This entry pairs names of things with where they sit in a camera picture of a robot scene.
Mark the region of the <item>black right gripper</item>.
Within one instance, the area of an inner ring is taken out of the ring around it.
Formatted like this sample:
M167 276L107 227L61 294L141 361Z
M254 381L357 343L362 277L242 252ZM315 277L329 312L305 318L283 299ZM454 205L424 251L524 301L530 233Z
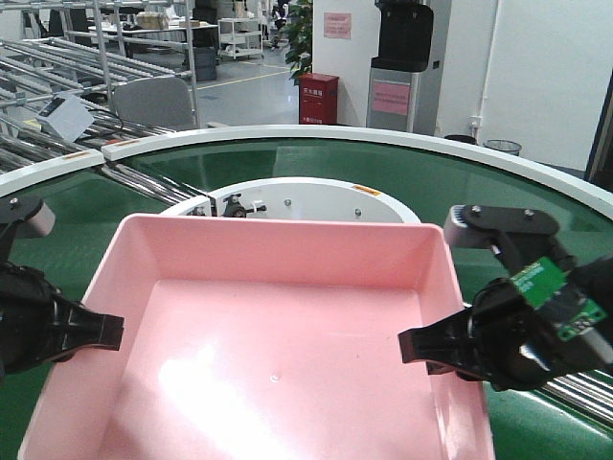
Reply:
M499 390L530 390L569 374L611 369L611 256L579 265L556 240L549 240L546 247L529 256L509 241L495 242L491 251L508 271L507 277L484 287L475 296L472 309L399 333L403 363L423 361L429 375L456 372L463 377L478 377L480 366L482 379ZM510 281L541 257L565 271L573 285L604 307L608 318L588 333L560 341Z

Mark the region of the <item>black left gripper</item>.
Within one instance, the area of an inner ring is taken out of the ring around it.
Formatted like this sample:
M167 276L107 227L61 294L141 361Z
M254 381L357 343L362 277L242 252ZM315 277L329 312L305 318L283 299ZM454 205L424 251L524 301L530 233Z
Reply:
M58 362L60 353L119 351L123 317L57 295L43 271L9 261L16 229L15 224L1 228L1 375Z

